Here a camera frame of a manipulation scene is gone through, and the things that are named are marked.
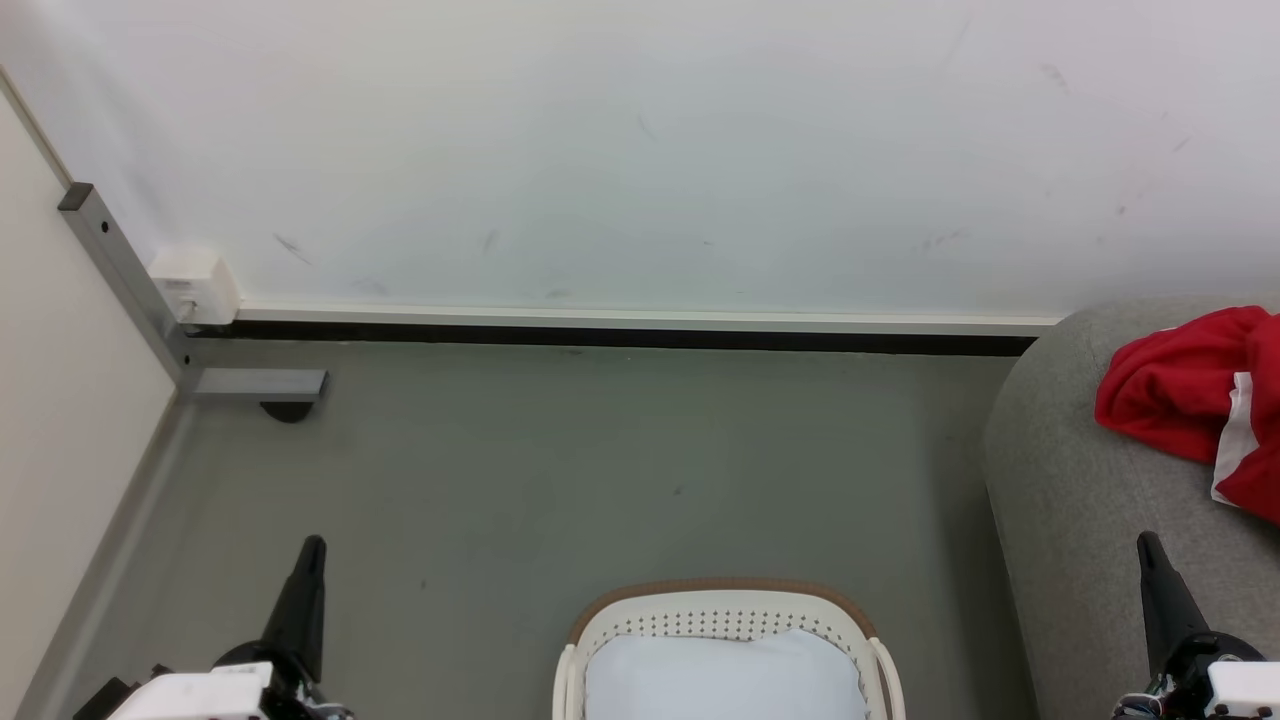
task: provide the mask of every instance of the power outlet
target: power outlet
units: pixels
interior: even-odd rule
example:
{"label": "power outlet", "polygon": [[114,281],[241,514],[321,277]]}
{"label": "power outlet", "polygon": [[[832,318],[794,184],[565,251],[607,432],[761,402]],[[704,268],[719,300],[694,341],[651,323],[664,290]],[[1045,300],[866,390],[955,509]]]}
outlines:
{"label": "power outlet", "polygon": [[225,325],[236,319],[239,290],[218,252],[195,246],[165,247],[147,273],[178,322]]}

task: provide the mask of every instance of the basket handle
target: basket handle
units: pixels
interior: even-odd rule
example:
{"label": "basket handle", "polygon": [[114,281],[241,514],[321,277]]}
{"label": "basket handle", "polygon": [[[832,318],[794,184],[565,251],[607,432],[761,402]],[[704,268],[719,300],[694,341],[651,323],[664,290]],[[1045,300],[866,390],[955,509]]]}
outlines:
{"label": "basket handle", "polygon": [[876,661],[879,662],[884,674],[884,684],[888,685],[888,716],[891,720],[906,720],[906,701],[902,697],[902,680],[897,676],[897,665],[893,665],[893,656],[888,653],[884,643],[879,638],[870,638],[872,650],[876,651]]}
{"label": "basket handle", "polygon": [[552,689],[552,720],[567,720],[568,712],[568,666],[573,660],[572,644],[564,646],[559,662],[556,664],[556,685]]}

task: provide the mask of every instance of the white plastic basket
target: white plastic basket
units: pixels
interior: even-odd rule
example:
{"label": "white plastic basket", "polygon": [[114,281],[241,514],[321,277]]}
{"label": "white plastic basket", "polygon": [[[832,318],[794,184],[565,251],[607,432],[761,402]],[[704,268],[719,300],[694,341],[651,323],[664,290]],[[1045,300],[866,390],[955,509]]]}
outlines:
{"label": "white plastic basket", "polygon": [[893,659],[858,606],[818,584],[741,578],[649,583],[596,600],[579,618],[561,653],[552,720],[586,720],[586,666],[616,635],[751,641],[792,628],[827,639],[854,661],[868,720],[905,720]]}

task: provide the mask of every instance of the brown basket rim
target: brown basket rim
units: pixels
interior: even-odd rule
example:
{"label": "brown basket rim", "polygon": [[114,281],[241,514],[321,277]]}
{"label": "brown basket rim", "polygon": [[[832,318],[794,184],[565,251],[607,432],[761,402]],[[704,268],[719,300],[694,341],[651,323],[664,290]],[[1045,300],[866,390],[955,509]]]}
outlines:
{"label": "brown basket rim", "polygon": [[626,585],[612,589],[602,594],[595,598],[591,605],[588,605],[586,610],[577,616],[577,621],[573,623],[573,628],[568,633],[568,642],[573,646],[579,644],[579,641],[582,638],[582,632],[586,630],[586,625],[590,624],[591,619],[614,602],[630,600],[632,597],[644,597],[646,594],[701,591],[765,591],[812,594],[844,610],[850,618],[854,619],[854,623],[856,623],[858,628],[864,635],[867,635],[867,639],[877,637],[876,626],[872,625],[867,614],[863,612],[860,607],[854,605],[851,600],[828,588],[827,585],[804,580],[777,580],[772,578],[694,578],[687,580],[658,580],[653,583],[640,583],[637,585]]}

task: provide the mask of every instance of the black baseboard strip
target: black baseboard strip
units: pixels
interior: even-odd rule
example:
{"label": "black baseboard strip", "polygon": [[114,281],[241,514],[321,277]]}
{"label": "black baseboard strip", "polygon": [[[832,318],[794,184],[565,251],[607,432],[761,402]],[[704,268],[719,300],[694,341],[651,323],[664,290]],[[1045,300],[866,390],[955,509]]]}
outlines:
{"label": "black baseboard strip", "polygon": [[237,320],[206,327],[192,337],[339,342],[449,342],[557,345],[582,347],[671,347],[703,350],[785,350],[881,352],[892,355],[983,355],[1016,357],[1033,337],[957,334],[778,333],[609,328],[495,328],[381,323],[291,323]]}

